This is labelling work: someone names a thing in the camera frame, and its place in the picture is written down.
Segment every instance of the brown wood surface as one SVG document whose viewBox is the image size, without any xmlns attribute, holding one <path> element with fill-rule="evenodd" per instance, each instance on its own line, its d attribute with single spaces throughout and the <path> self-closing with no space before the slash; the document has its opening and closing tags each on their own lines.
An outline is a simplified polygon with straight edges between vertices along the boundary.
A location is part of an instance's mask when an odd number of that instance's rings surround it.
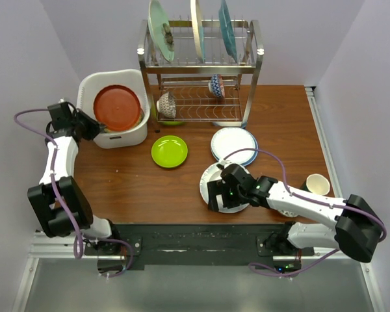
<svg viewBox="0 0 390 312">
<path fill-rule="evenodd" d="M 247 87 L 242 88 L 241 98 L 245 99 L 247 92 Z M 261 149 L 285 163 L 291 186 L 299 187 L 313 173 L 328 177 L 303 86 L 258 86 L 246 129 Z M 236 214 L 207 210 L 199 184 L 203 171 L 215 162 L 210 142 L 218 130 L 210 123 L 186 123 L 163 126 L 155 133 L 149 125 L 148 137 L 138 146 L 101 149 L 93 142 L 82 142 L 75 180 L 94 214 L 115 223 L 257 224 L 292 220 L 260 207 L 247 207 Z M 188 145 L 188 157 L 178 168 L 160 168 L 151 158 L 151 146 L 164 135 L 177 135 Z M 266 155 L 259 154 L 248 169 L 255 177 L 281 179 L 281 168 Z"/>
</svg>

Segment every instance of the light green plate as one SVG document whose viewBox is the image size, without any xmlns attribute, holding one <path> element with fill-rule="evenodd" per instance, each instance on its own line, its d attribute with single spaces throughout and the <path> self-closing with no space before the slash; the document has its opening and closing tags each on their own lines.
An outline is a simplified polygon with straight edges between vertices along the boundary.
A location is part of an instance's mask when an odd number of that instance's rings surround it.
<svg viewBox="0 0 390 312">
<path fill-rule="evenodd" d="M 185 161 L 187 156 L 188 146 L 178 136 L 162 136 L 151 147 L 151 157 L 155 163 L 163 168 L 178 167 Z"/>
<path fill-rule="evenodd" d="M 158 0 L 151 0 L 149 4 L 149 32 L 155 47 L 161 50 L 165 60 L 174 60 L 175 52 L 168 49 L 163 33 L 163 24 L 169 26 L 169 19 Z"/>
</svg>

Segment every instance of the dish rack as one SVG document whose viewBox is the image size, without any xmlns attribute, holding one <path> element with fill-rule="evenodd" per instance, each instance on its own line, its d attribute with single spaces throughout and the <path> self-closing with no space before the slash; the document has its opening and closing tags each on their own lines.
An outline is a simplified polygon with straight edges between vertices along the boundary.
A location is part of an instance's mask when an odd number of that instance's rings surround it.
<svg viewBox="0 0 390 312">
<path fill-rule="evenodd" d="M 137 48 L 155 131 L 159 132 L 159 122 L 214 122 L 221 126 L 246 127 L 264 55 L 258 21 L 231 20 L 239 53 L 236 62 L 226 53 L 219 20 L 203 19 L 204 63 L 196 56 L 189 17 L 187 20 L 179 17 L 169 23 L 175 44 L 172 62 L 166 61 L 154 48 L 146 19 L 140 27 Z M 223 99 L 214 97 L 208 89 L 208 82 L 216 73 L 224 81 Z M 250 90 L 248 97 L 242 100 L 240 85 L 242 76 L 246 74 L 251 75 Z M 175 96 L 175 119 L 165 118 L 157 112 L 150 86 L 151 82 L 156 82 L 150 79 L 150 75 L 157 78 L 159 96 L 166 92 L 172 92 Z"/>
</svg>

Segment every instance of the wooden tabletop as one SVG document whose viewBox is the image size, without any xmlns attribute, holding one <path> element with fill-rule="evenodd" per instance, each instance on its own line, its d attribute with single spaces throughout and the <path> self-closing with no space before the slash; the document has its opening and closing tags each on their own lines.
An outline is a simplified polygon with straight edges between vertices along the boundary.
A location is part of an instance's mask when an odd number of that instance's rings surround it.
<svg viewBox="0 0 390 312">
<path fill-rule="evenodd" d="M 242 88 L 246 98 L 248 88 Z M 286 166 L 288 184 L 299 187 L 309 174 L 328 177 L 315 124 L 303 86 L 258 86 L 247 130 L 259 148 L 277 155 Z M 153 224 L 261 224 L 292 220 L 276 211 L 247 207 L 236 214 L 214 213 L 200 195 L 200 178 L 215 163 L 211 138 L 218 127 L 186 123 L 161 127 L 138 146 L 102 149 L 81 142 L 75 163 L 75 180 L 93 213 L 114 223 Z M 186 161 L 178 168 L 163 169 L 151 158 L 153 143 L 164 135 L 177 135 L 188 146 Z M 248 166 L 254 177 L 281 179 L 281 168 L 266 155 Z"/>
</svg>

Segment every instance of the orange-red plate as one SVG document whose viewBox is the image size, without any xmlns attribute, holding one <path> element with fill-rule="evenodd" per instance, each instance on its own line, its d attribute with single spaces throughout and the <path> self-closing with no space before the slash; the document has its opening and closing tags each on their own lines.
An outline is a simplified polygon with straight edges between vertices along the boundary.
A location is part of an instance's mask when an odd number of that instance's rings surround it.
<svg viewBox="0 0 390 312">
<path fill-rule="evenodd" d="M 112 85 L 101 90 L 94 100 L 94 114 L 111 131 L 126 131 L 140 118 L 140 102 L 125 86 Z"/>
</svg>

